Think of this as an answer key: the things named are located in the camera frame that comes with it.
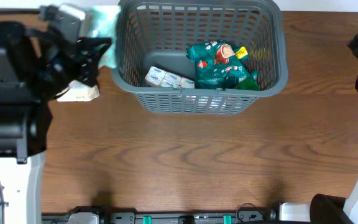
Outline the mint toilet wipes pack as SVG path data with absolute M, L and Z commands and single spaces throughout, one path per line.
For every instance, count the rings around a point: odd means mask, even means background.
M 111 46 L 101 57 L 99 67 L 116 68 L 116 25 L 121 12 L 119 5 L 93 6 L 89 9 L 92 14 L 90 37 L 110 38 Z

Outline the beige paper pouch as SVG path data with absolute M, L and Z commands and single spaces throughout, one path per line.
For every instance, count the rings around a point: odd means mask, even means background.
M 97 85 L 89 87 L 77 80 L 73 80 L 69 86 L 57 95 L 59 102 L 92 101 L 99 96 Z

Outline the white tissue multipack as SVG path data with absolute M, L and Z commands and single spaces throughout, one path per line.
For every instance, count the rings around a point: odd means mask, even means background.
M 174 88 L 176 90 L 195 88 L 195 82 L 193 80 L 154 66 L 151 66 L 146 74 L 145 82 L 151 87 Z M 189 108 L 191 104 L 194 105 L 195 103 L 198 104 L 198 107 L 206 107 L 209 100 L 211 100 L 210 106 L 212 107 L 222 102 L 221 97 L 174 95 L 172 98 L 172 102 L 175 106 L 178 106 L 181 100 L 185 100 L 185 108 Z

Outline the green lid jar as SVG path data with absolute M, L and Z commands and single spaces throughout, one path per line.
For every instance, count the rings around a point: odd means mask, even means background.
M 259 85 L 257 84 L 258 71 L 253 71 L 250 73 L 252 78 L 240 79 L 239 83 L 236 85 L 237 90 L 252 90 L 259 91 Z

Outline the green instant coffee bag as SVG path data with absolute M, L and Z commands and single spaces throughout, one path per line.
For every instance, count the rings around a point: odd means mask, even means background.
M 192 45 L 186 56 L 195 67 L 195 87 L 198 89 L 236 89 L 240 79 L 252 78 L 245 66 L 247 49 L 223 40 Z

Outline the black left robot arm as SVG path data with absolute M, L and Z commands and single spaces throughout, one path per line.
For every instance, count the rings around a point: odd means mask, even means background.
M 59 30 L 0 22 L 0 223 L 41 223 L 49 101 L 72 81 L 97 85 L 107 37 L 68 40 Z

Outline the grey plastic lattice basket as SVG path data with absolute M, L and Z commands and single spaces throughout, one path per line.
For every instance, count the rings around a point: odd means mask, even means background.
M 283 16 L 272 0 L 121 1 L 116 26 L 115 84 L 156 113 L 238 114 L 288 81 Z M 245 47 L 246 68 L 258 73 L 257 91 L 150 87 L 151 67 L 194 78 L 191 45 L 226 40 Z

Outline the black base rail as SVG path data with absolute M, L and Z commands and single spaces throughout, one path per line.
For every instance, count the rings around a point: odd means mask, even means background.
M 278 210 L 251 205 L 228 212 L 138 213 L 133 210 L 110 210 L 104 207 L 79 206 L 66 214 L 43 214 L 42 223 L 110 223 L 110 224 L 188 224 L 243 223 L 278 220 Z

